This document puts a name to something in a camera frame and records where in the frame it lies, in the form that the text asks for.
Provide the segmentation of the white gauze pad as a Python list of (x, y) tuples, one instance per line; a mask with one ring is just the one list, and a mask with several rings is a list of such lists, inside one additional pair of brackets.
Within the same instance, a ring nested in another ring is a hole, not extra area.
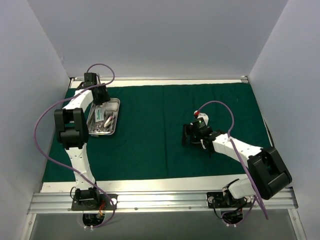
[(119, 108), (118, 102), (106, 102), (104, 105), (106, 111), (117, 112)]

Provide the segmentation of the white green labelled packet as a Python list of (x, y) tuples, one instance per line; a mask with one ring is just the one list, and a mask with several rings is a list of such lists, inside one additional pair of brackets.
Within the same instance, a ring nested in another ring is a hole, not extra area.
[(105, 109), (103, 107), (96, 107), (94, 110), (95, 122), (101, 122), (105, 119)]

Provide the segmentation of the stainless steel instrument tray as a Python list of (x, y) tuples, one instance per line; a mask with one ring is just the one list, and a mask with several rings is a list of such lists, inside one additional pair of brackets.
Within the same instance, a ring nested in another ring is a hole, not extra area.
[(115, 133), (120, 103), (118, 98), (111, 98), (102, 105), (91, 104), (87, 119), (90, 135), (110, 136)]

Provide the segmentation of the dark green surgical drape cloth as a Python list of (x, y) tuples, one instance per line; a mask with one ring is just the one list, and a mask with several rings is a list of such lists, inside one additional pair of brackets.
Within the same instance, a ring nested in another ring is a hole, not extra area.
[(213, 130), (268, 148), (270, 141), (249, 84), (109, 87), (120, 100), (115, 132), (91, 137), (90, 169), (97, 181), (242, 174), (241, 164), (199, 146), (182, 145), (183, 126), (201, 109)]

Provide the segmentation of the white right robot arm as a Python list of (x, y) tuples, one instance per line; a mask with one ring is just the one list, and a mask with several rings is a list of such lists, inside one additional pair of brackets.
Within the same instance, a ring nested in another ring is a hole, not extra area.
[(222, 189), (222, 200), (227, 206), (232, 207), (249, 196), (269, 200), (292, 183), (292, 176), (275, 147), (250, 145), (229, 137), (226, 132), (214, 131), (202, 117), (183, 125), (181, 144), (185, 145), (187, 141), (201, 146), (210, 155), (219, 153), (244, 163), (249, 175)]

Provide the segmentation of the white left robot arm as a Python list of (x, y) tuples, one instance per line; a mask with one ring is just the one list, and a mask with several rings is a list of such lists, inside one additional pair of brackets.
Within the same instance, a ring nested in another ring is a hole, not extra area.
[(110, 100), (106, 87), (99, 83), (96, 73), (86, 72), (74, 97), (65, 107), (54, 111), (56, 137), (67, 153), (75, 175), (73, 200), (90, 210), (100, 206), (101, 194), (95, 186), (87, 155), (89, 129), (84, 112), (91, 103), (103, 104)]

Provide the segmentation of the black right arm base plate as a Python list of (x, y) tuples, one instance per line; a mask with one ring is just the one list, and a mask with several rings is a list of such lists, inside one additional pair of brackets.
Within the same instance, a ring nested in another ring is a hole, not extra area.
[(229, 192), (215, 191), (207, 192), (207, 204), (213, 208), (249, 208), (252, 205), (250, 198), (235, 199)]

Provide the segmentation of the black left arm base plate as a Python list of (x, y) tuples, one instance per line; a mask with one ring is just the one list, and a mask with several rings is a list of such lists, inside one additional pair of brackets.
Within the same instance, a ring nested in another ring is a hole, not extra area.
[(97, 210), (111, 211), (113, 209), (116, 209), (117, 202), (118, 202), (118, 195), (111, 193), (108, 196), (113, 201), (114, 206), (109, 201), (109, 199), (104, 194), (101, 193), (98, 201), (96, 201), (94, 199), (83, 200), (83, 201), (73, 200), (72, 204), (71, 204), (71, 210), (72, 211), (93, 211), (93, 210), (95, 210), (95, 211), (97, 211)]

